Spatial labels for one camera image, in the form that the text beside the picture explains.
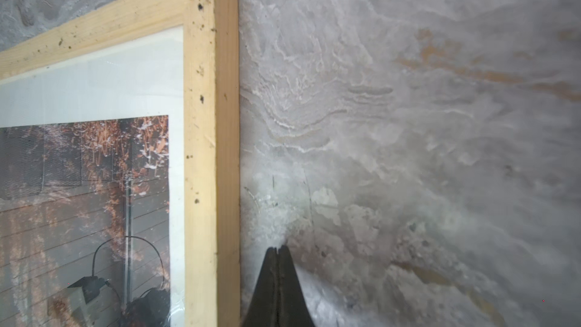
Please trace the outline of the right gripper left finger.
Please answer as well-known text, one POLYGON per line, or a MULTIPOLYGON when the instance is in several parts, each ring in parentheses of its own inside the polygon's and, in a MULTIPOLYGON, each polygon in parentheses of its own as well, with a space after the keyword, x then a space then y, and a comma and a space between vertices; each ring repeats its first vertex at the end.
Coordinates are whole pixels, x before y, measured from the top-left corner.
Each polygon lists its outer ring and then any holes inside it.
POLYGON ((266 250, 243 327, 278 325, 278 251, 266 250))

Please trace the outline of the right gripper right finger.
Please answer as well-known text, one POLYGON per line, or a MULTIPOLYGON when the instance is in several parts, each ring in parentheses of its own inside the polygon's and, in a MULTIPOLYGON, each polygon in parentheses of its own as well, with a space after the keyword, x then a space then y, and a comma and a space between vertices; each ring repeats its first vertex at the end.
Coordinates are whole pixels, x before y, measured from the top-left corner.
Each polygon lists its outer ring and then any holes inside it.
POLYGON ((315 327, 287 245, 278 250, 278 325, 315 327))

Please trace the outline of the white photo mat board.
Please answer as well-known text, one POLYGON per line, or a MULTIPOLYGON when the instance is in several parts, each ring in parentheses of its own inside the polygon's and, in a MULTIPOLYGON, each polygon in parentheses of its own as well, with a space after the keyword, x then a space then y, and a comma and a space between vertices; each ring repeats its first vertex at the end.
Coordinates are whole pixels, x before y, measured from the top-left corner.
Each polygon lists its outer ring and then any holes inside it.
POLYGON ((1 81, 1 126, 169 118, 171 324, 185 325, 184 39, 177 27, 1 81))

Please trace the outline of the light wooden picture frame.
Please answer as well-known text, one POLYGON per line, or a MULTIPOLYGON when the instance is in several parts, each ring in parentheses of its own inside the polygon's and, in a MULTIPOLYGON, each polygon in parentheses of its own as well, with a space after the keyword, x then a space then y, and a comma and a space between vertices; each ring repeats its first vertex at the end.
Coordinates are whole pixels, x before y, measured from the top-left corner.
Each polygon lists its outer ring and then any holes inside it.
POLYGON ((184 39, 185 325, 241 313, 238 0, 116 0, 1 53, 1 81, 177 27, 184 39))

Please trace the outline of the autumn forest photo print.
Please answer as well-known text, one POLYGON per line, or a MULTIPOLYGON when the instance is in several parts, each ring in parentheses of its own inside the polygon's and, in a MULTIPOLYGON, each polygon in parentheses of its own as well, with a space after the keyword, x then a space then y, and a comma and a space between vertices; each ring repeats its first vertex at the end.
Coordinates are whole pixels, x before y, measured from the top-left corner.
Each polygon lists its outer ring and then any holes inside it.
POLYGON ((168 326, 169 118, 1 129, 1 324, 168 326))

